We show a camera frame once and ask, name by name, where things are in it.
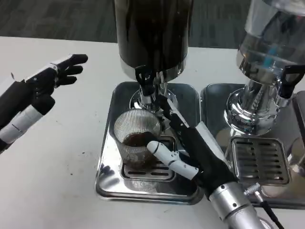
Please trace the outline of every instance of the steel base plate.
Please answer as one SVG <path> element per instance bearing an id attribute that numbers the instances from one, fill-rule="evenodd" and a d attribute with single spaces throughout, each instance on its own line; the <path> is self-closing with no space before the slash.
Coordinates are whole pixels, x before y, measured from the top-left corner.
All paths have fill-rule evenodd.
<path id="1" fill-rule="evenodd" d="M 229 95 L 244 84 L 214 83 L 201 92 L 202 120 L 209 128 L 224 152 L 230 154 L 228 146 L 233 136 L 244 136 L 231 129 L 224 119 L 224 110 Z M 305 178 L 294 171 L 295 161 L 305 154 L 304 143 L 292 103 L 281 109 L 271 131 L 259 138 L 278 139 L 284 147 L 288 161 L 290 182 L 288 184 L 270 184 L 262 188 L 264 198 L 273 208 L 302 208 L 305 209 Z M 256 198 L 250 197 L 256 205 Z"/>
<path id="2" fill-rule="evenodd" d="M 111 135 L 112 127 L 116 118 L 129 109 L 130 98 L 138 89 L 138 83 L 123 82 L 113 91 L 96 175 L 96 192 L 107 200 L 173 204 L 199 202 L 203 197 L 203 191 L 194 182 L 174 173 L 160 162 L 151 169 L 141 171 L 130 169 L 122 163 Z M 168 89 L 176 95 L 179 110 L 186 121 L 196 126 L 200 122 L 197 92 L 189 85 L 178 83 L 169 83 Z M 171 135 L 171 130 L 166 130 L 165 135 Z M 185 153 L 179 142 L 173 147 Z"/>

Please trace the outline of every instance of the drip tray grate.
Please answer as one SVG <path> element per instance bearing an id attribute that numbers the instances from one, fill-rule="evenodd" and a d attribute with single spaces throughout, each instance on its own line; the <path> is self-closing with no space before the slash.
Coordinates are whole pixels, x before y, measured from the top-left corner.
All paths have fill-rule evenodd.
<path id="1" fill-rule="evenodd" d="M 146 170 L 135 170 L 123 164 L 122 175 L 125 178 L 131 179 L 171 181 L 175 176 L 175 172 L 170 170 L 161 161 L 156 161 L 155 165 Z"/>
<path id="2" fill-rule="evenodd" d="M 285 185 L 290 181 L 282 144 L 276 139 L 233 137 L 234 171 L 242 182 Z"/>

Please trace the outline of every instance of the robotic hand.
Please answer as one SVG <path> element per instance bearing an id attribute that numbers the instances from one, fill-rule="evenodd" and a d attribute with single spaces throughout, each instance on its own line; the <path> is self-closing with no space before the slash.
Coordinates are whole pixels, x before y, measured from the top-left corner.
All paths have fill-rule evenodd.
<path id="1" fill-rule="evenodd" d="M 179 152 L 171 152 L 150 132 L 143 137 L 146 147 L 171 170 L 193 180 L 203 188 L 207 198 L 223 222 L 234 229 L 264 229 L 251 202 L 230 171 L 228 162 L 207 127 L 201 122 L 189 127 L 170 99 L 160 95 L 160 107 L 169 125 L 198 167 L 184 163 Z"/>
<path id="2" fill-rule="evenodd" d="M 55 105 L 54 89 L 75 83 L 83 71 L 85 54 L 72 54 L 51 62 L 21 82 L 10 77 L 0 85 L 0 153 L 21 137 Z"/>

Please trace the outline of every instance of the gray carpet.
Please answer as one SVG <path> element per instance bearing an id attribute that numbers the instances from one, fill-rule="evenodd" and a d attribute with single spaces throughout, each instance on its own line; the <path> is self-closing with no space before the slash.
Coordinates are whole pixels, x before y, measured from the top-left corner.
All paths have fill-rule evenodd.
<path id="1" fill-rule="evenodd" d="M 250 0 L 194 0 L 190 46 L 237 48 Z M 117 42 L 112 0 L 0 0 L 0 36 Z"/>

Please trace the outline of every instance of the coffee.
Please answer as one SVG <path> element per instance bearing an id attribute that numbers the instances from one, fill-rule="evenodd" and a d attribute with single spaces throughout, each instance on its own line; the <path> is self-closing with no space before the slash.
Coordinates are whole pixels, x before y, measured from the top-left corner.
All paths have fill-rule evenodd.
<path id="1" fill-rule="evenodd" d="M 121 58 L 136 68 L 175 67 L 187 55 L 193 0 L 114 0 Z"/>
<path id="2" fill-rule="evenodd" d="M 130 147 L 145 147 L 143 133 L 135 133 L 124 139 L 123 144 Z M 123 163 L 133 169 L 147 169 L 154 165 L 156 157 L 148 150 L 139 154 L 129 154 Z"/>
<path id="3" fill-rule="evenodd" d="M 143 140 L 143 134 L 141 133 L 128 136 L 126 139 L 124 139 L 123 144 L 131 147 L 146 146 Z"/>

